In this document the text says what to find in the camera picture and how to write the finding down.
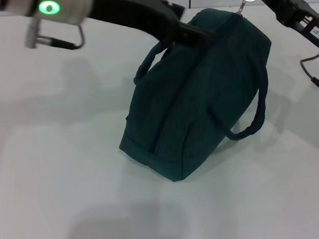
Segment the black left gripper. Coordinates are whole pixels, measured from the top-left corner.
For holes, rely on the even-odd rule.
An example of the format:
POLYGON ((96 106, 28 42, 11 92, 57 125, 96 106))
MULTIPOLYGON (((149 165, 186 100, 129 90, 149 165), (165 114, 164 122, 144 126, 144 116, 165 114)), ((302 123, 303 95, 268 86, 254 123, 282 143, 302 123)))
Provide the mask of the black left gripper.
POLYGON ((94 0, 88 18, 141 30, 157 40, 199 47, 210 32, 181 22, 185 7, 167 0, 94 0))

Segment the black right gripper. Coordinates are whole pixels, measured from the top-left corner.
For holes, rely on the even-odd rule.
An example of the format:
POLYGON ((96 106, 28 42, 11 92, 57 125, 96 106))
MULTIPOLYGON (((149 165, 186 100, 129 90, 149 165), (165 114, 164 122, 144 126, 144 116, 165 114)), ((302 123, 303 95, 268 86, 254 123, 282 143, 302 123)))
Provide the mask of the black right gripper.
POLYGON ((262 0, 285 27, 292 28, 319 48, 319 13, 304 0, 262 0))

